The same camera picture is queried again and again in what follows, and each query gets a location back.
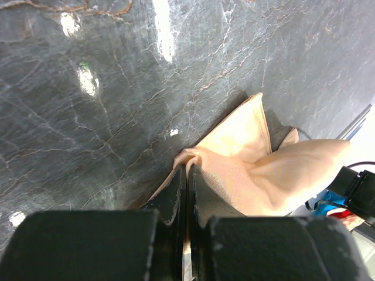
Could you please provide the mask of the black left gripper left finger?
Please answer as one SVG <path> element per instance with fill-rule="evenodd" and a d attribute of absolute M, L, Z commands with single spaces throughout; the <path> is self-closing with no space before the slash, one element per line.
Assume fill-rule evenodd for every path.
<path fill-rule="evenodd" d="M 2 280 L 182 280 L 183 168 L 137 210 L 42 211 L 17 227 Z"/>

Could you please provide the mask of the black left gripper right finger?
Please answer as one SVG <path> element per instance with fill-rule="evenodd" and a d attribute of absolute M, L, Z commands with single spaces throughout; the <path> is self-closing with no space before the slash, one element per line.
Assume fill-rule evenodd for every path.
<path fill-rule="evenodd" d="M 189 172 L 196 280 L 369 280 L 351 233 L 329 217 L 246 217 Z"/>

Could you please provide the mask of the peach satin napkin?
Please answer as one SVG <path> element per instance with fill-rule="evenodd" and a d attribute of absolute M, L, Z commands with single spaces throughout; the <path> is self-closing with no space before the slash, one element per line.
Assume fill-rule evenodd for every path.
<path fill-rule="evenodd" d="M 252 95 L 173 166 L 197 166 L 209 187 L 246 216 L 284 216 L 333 182 L 351 151 L 348 140 L 299 140 L 292 129 L 271 147 L 262 103 Z"/>

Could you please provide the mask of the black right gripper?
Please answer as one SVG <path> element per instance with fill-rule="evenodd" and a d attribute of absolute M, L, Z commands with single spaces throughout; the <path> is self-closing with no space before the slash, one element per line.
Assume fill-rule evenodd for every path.
<path fill-rule="evenodd" d="M 349 211 L 374 225 L 374 173 L 343 166 L 329 190 L 345 199 L 343 205 Z"/>

